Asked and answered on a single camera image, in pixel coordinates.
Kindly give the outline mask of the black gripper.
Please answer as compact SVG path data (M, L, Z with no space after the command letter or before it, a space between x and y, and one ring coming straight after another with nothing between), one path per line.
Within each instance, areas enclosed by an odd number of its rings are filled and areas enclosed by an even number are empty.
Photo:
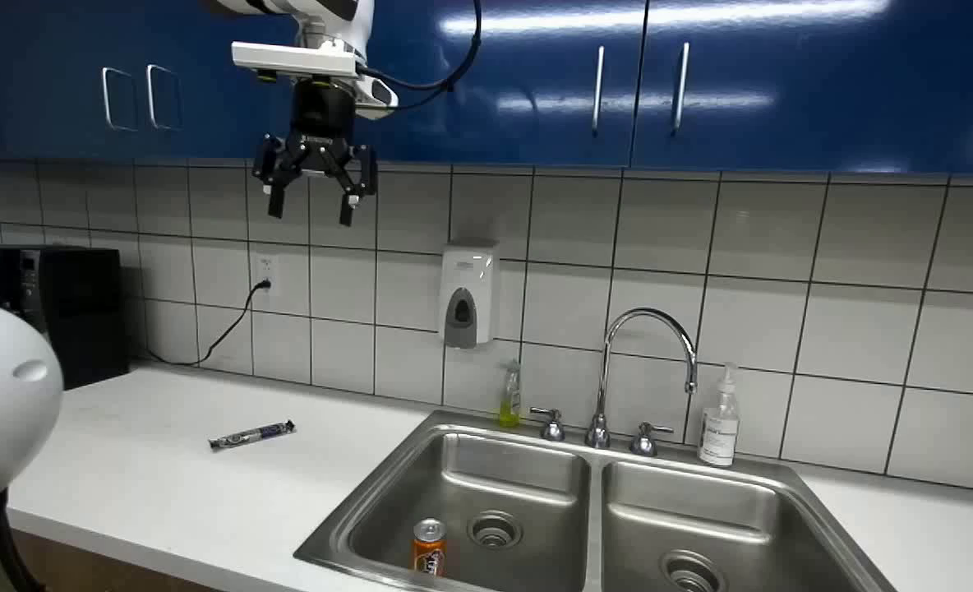
M343 187L339 222L352 226L358 198L374 189L374 150L352 140L356 93L327 79L294 85L290 135L267 135L252 177L270 194L270 216L282 216L287 187L305 170L323 170Z

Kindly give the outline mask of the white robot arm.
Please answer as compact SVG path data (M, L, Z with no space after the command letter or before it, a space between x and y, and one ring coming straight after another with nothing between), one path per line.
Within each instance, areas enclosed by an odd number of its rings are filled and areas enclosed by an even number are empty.
M282 194L305 169L343 181L343 209L369 194L352 181L344 159L356 155L348 131L356 118L366 38L374 0L238 0L238 13L278 13L300 22L300 42L230 46L230 62L256 74L290 74L297 82L294 135L270 139L256 159L270 215L282 215ZM64 404L64 368L50 343L18 312L0 310L0 514L9 479L41 455Z

